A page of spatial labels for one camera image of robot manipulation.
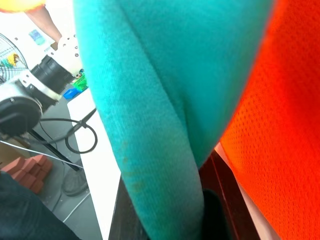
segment teal sleeve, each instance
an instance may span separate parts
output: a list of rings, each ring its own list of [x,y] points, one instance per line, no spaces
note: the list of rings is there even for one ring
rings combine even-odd
[[[271,2],[74,0],[89,87],[152,240],[201,238],[198,167],[234,112]]]

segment red brick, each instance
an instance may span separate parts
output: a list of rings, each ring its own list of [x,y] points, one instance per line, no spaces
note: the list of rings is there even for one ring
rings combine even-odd
[[[32,192],[34,192],[35,194],[38,194],[41,191],[41,189],[43,188],[43,186],[44,186],[44,182],[43,181],[36,180],[32,184],[32,186],[30,187],[30,190]]]
[[[45,162],[47,161],[47,157],[45,155],[37,155],[37,156],[33,156],[32,157],[37,164],[39,164],[40,166],[42,166],[43,164],[45,164]]]
[[[27,189],[31,188],[31,186],[34,184],[34,182],[36,181],[36,177],[35,176],[32,176],[31,174],[29,173],[26,173],[24,175],[24,177],[19,181],[19,183],[26,187]]]
[[[26,173],[28,173],[36,164],[37,164],[36,160],[34,160],[33,158],[29,158],[25,160],[25,163],[21,169]]]
[[[29,173],[32,175],[32,176],[37,176],[37,174],[40,172],[41,170],[41,166],[38,165],[38,164],[35,164],[33,166],[33,168],[29,171]]]
[[[45,179],[45,177],[47,176],[47,172],[43,171],[42,169],[38,172],[38,174],[35,176],[36,179],[38,179],[39,181],[43,181]]]
[[[25,171],[19,170],[19,171],[17,171],[16,173],[14,173],[14,174],[12,175],[12,178],[13,178],[14,180],[16,180],[17,182],[19,182],[25,175],[26,175],[26,172],[25,172]]]
[[[53,166],[52,162],[50,160],[47,160],[45,164],[41,167],[41,169],[48,173],[52,169],[52,166]]]
[[[13,175],[14,173],[21,170],[24,164],[25,164],[25,159],[22,157],[19,157],[16,160],[10,162],[8,165],[4,166],[1,170],[4,172],[7,172],[10,175]]]

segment orange vest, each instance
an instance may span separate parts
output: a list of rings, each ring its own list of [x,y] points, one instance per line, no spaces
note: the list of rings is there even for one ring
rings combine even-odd
[[[279,0],[221,144],[282,239],[320,239],[320,1]]]

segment white desk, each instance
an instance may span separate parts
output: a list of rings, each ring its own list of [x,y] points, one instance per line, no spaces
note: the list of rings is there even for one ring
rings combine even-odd
[[[71,100],[67,106],[70,118],[73,120],[81,120],[95,108],[89,89]],[[81,160],[102,238],[108,240],[117,198],[120,170],[99,113],[95,112],[87,124],[95,130],[98,143],[92,152],[81,154]],[[75,138],[79,151],[88,150],[94,143],[94,135],[89,129],[79,129],[75,133]]]

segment person's arm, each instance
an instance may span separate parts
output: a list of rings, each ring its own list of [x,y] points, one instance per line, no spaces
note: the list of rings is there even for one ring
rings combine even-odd
[[[57,43],[62,37],[45,6],[26,12],[26,15],[40,28],[45,34]]]

